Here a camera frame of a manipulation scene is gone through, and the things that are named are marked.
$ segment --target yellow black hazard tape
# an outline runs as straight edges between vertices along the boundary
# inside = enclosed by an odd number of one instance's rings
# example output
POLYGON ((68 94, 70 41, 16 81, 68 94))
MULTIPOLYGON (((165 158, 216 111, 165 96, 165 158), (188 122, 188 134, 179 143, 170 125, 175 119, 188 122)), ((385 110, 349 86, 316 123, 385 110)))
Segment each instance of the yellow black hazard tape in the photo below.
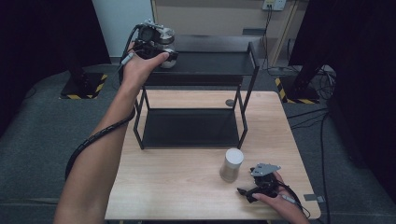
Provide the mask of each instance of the yellow black hazard tape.
POLYGON ((290 99, 290 98, 288 98, 288 95, 286 94, 285 89, 283 88, 282 83, 279 78, 275 79, 275 83, 276 83, 277 89, 279 90, 280 100, 283 103, 308 104, 308 105, 320 103, 319 99, 290 99))
POLYGON ((96 91, 94 94, 67 94, 67 95, 61 95, 61 99, 71 99, 71 100, 80 100, 80 99, 95 99, 98 95, 99 92, 102 90, 103 86, 105 85, 105 81, 107 79, 107 75, 103 74, 102 78, 100 79, 96 91))

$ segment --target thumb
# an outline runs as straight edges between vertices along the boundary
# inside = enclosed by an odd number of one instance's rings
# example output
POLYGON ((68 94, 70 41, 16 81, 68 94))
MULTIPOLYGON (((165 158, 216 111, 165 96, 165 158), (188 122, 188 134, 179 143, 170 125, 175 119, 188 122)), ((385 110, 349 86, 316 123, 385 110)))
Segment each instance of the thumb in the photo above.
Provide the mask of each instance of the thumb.
POLYGON ((260 193, 254 193, 251 196, 263 203, 268 203, 272 199, 272 198, 268 197, 267 195, 260 194, 260 193))
POLYGON ((161 63, 165 62, 166 59, 168 59, 168 57, 169 57, 169 53, 164 52, 164 53, 161 53, 161 54, 155 56, 152 59, 149 59, 149 63, 154 68, 154 67, 160 65, 161 63))

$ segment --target black metal shelf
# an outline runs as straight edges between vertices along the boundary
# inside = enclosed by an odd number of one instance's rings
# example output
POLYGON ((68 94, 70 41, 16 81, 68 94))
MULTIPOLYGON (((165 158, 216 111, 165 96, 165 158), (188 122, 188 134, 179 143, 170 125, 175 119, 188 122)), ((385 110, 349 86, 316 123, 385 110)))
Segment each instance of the black metal shelf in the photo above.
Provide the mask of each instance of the black metal shelf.
POLYGON ((134 134, 145 147, 238 147, 248 132, 245 111, 253 90, 259 63, 251 42, 243 51, 201 52, 180 51, 177 64, 156 68, 143 86, 136 103, 134 134), (247 95, 240 89, 245 76, 251 76, 247 95), (236 94, 232 108, 152 108, 147 86, 233 86, 236 94), (239 104, 243 131, 239 136, 235 116, 239 104), (143 105, 148 109, 143 138, 137 130, 143 105))
POLYGON ((232 147, 239 144, 232 109, 151 109, 143 135, 145 147, 232 147))

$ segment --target black shelf surface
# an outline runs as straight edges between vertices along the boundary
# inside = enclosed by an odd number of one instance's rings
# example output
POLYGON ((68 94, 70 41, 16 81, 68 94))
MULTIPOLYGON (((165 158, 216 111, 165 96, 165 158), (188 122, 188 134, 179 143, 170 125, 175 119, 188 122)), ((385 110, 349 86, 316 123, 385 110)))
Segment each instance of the black shelf surface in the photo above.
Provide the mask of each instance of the black shelf surface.
POLYGON ((236 147, 236 118, 228 108, 150 109, 145 147, 236 147))
POLYGON ((160 75, 252 76, 254 67, 244 52, 180 52, 172 68, 157 67, 151 77, 160 75))

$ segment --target fingers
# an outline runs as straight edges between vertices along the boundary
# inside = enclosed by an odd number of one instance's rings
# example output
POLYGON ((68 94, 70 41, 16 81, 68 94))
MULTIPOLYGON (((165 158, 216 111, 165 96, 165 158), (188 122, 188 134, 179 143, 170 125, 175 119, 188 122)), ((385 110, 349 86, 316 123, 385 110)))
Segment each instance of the fingers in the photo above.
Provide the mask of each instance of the fingers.
POLYGON ((134 52, 133 48, 134 48, 134 41, 129 43, 127 52, 131 52, 131 51, 134 52))
POLYGON ((280 174, 279 174, 277 171, 274 171, 273 174, 274 174, 274 176, 275 176, 275 178, 276 178, 277 180, 279 180, 280 182, 283 183, 282 176, 280 176, 280 174))
POLYGON ((260 193, 254 193, 254 194, 252 194, 251 196, 252 196, 253 198, 259 200, 260 202, 263 202, 263 203, 269 203, 270 200, 272 199, 272 198, 268 197, 267 195, 265 195, 265 194, 260 194, 260 193))
POLYGON ((152 68, 160 65, 161 63, 165 62, 166 59, 168 59, 169 57, 169 53, 168 52, 164 52, 161 53, 159 55, 157 55, 156 57, 149 59, 148 63, 151 65, 152 68))

